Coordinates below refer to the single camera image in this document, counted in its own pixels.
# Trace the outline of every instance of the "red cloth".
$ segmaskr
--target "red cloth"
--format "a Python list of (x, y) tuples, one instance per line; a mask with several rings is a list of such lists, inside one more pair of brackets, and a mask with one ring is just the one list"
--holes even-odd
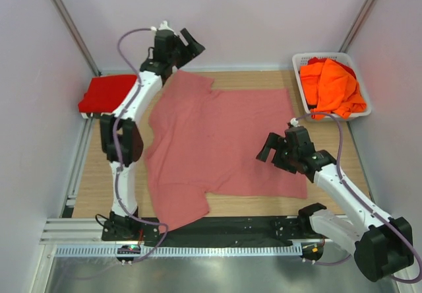
[[(327, 60), (327, 57), (323, 57), (322, 59), (319, 59), (317, 57), (313, 57), (312, 59), (310, 59), (308, 61), (308, 65), (310, 64), (314, 64), (314, 63), (325, 63), (325, 61)], [(351, 76), (354, 77), (354, 79), (356, 79), (356, 74), (355, 71), (353, 69), (351, 69), (350, 67), (348, 67), (347, 65), (344, 65), (343, 63), (337, 62), (336, 60), (331, 59), (331, 61), (337, 63), (339, 66), (341, 66), (346, 72), (348, 72)]]
[(211, 90), (213, 79), (178, 71), (150, 116), (146, 151), (152, 205), (169, 230), (207, 215), (205, 193), (307, 197), (306, 178), (255, 159), (269, 132), (293, 117), (289, 93)]
[(78, 104), (79, 112), (111, 113), (126, 98), (136, 79), (136, 75), (94, 77)]

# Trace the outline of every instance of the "pink cloth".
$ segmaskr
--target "pink cloth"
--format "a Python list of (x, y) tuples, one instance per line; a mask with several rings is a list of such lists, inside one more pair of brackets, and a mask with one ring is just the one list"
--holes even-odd
[(148, 186), (169, 230), (209, 212), (205, 193), (307, 197), (306, 179), (255, 159), (269, 132), (293, 117), (289, 93), (211, 90), (213, 79), (178, 71), (150, 116)]

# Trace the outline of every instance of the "orange cloth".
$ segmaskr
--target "orange cloth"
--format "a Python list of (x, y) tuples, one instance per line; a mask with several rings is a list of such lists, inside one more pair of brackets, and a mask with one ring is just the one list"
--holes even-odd
[(366, 110), (359, 83), (335, 61), (327, 59), (324, 63), (302, 66), (300, 75), (308, 105), (316, 105), (311, 112), (333, 112), (347, 119), (351, 113)]

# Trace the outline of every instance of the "white plastic basket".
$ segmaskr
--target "white plastic basket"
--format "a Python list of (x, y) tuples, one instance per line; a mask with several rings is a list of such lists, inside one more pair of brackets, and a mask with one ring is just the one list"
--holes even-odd
[[(355, 119), (356, 117), (361, 117), (361, 116), (366, 116), (369, 115), (372, 111), (372, 105), (371, 102), (369, 101), (369, 96), (368, 96), (368, 92), (365, 88), (365, 85), (363, 84), (363, 79), (362, 76), (360, 75), (359, 71), (357, 70), (356, 66), (353, 64), (353, 62), (351, 61), (351, 58), (348, 54), (346, 53), (340, 53), (340, 52), (314, 52), (314, 53), (298, 53), (295, 54), (293, 56), (293, 67), (295, 69), (295, 74), (296, 74), (296, 81), (297, 81), (297, 85), (299, 87), (299, 91), (301, 93), (301, 98), (302, 98), (302, 104), (303, 104), (303, 109), (305, 110), (306, 113), (310, 113), (308, 105), (306, 103), (306, 99), (305, 99), (305, 94), (303, 93), (303, 87), (302, 87), (302, 82), (301, 82), (301, 77), (299, 74), (299, 70), (301, 68), (301, 66), (303, 65), (307, 65), (308, 64), (308, 60), (312, 59), (313, 57), (317, 57), (319, 59), (323, 58), (323, 57), (327, 57), (329, 59), (333, 59), (336, 60), (344, 65), (347, 65), (348, 67), (351, 67), (356, 74), (356, 78), (357, 81), (359, 82), (359, 87), (360, 87), (360, 91), (361, 91), (361, 95), (363, 97), (363, 99), (366, 101), (367, 103), (367, 109), (363, 112), (363, 113), (352, 113), (350, 115), (349, 118), (347, 118), (346, 120), (352, 120)], [(340, 120), (344, 120), (343, 118), (341, 118), (340, 116), (334, 114), (338, 119)], [(312, 119), (311, 116), (307, 117), (306, 120), (308, 121), (332, 121), (331, 118), (324, 116), (323, 119), (321, 120), (315, 120)]]

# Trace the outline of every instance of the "white tray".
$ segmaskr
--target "white tray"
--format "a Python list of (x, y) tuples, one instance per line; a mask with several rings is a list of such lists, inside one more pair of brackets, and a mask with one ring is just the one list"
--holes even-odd
[[(352, 120), (352, 119), (355, 119), (356, 117), (369, 115), (372, 111), (372, 105), (371, 105), (371, 102), (369, 100), (367, 89), (365, 88), (365, 85), (363, 84), (362, 76), (360, 75), (356, 66), (353, 64), (350, 56), (346, 53), (340, 53), (340, 52), (298, 53), (298, 54), (295, 54), (293, 56), (293, 67), (295, 69), (296, 81), (297, 81), (297, 85), (299, 87), (299, 91), (301, 93), (302, 105), (303, 105), (303, 109), (305, 110), (305, 113), (310, 113), (310, 111), (309, 111), (308, 105), (306, 103), (305, 94), (303, 93), (303, 87), (302, 87), (302, 82), (301, 82), (299, 70), (300, 70), (301, 66), (307, 65), (308, 60), (312, 59), (313, 57), (317, 57), (319, 59), (321, 59), (323, 57), (327, 57), (329, 59), (333, 59), (333, 60), (336, 60), (336, 61), (338, 61), (338, 62), (340, 62), (344, 65), (347, 65), (348, 67), (351, 67), (356, 74), (357, 81), (359, 82), (361, 95), (367, 103), (367, 109), (364, 112), (362, 112), (362, 113), (352, 113), (350, 115), (350, 117), (347, 118), (347, 119), (343, 119), (336, 114), (333, 114), (333, 115), (336, 116), (339, 120)], [(332, 121), (332, 119), (327, 117), (327, 116), (324, 116), (324, 118), (322, 118), (321, 120), (315, 120), (315, 119), (312, 119), (311, 116), (309, 116), (309, 117), (306, 117), (306, 120), (307, 121)]]

